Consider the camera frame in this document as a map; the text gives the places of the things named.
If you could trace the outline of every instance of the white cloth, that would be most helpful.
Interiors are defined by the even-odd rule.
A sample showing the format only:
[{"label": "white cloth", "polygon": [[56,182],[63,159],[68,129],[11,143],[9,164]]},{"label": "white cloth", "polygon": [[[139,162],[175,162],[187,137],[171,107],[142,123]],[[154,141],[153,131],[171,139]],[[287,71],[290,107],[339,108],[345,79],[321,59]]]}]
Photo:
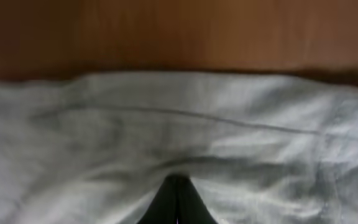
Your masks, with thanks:
[{"label": "white cloth", "polygon": [[127,224],[188,174],[218,223],[358,224],[358,89],[138,72],[0,83],[0,224]]}]

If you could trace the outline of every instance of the wrinkled fabric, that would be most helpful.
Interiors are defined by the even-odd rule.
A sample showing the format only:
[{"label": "wrinkled fabric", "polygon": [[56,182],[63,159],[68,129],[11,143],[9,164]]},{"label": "wrinkled fabric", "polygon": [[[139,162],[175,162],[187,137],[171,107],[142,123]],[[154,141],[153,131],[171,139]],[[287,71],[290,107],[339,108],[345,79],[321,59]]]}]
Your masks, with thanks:
[{"label": "wrinkled fabric", "polygon": [[172,72],[0,83],[0,224],[136,223],[169,174],[218,223],[358,223],[358,89]]}]

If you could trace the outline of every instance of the brown surface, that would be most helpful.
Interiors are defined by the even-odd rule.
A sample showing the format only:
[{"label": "brown surface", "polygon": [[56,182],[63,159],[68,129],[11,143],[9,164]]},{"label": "brown surface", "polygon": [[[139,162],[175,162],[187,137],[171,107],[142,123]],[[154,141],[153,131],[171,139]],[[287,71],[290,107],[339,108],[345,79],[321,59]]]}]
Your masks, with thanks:
[{"label": "brown surface", "polygon": [[0,79],[123,68],[358,70],[358,0],[0,0]]}]

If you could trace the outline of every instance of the black pointed object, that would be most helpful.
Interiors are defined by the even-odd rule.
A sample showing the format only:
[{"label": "black pointed object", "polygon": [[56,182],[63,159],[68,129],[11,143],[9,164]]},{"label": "black pointed object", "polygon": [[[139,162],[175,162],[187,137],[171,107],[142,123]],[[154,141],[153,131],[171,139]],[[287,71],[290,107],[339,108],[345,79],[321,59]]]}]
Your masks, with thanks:
[{"label": "black pointed object", "polygon": [[138,224],[216,224],[191,180],[170,175]]}]

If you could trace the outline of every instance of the fabric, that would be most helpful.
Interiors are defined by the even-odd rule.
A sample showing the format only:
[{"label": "fabric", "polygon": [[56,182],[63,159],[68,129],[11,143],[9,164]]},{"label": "fabric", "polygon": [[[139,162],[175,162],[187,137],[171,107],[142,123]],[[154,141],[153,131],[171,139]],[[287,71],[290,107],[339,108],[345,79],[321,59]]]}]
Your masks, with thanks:
[{"label": "fabric", "polygon": [[0,83],[0,224],[136,223],[169,174],[218,223],[358,223],[358,89],[172,72]]}]

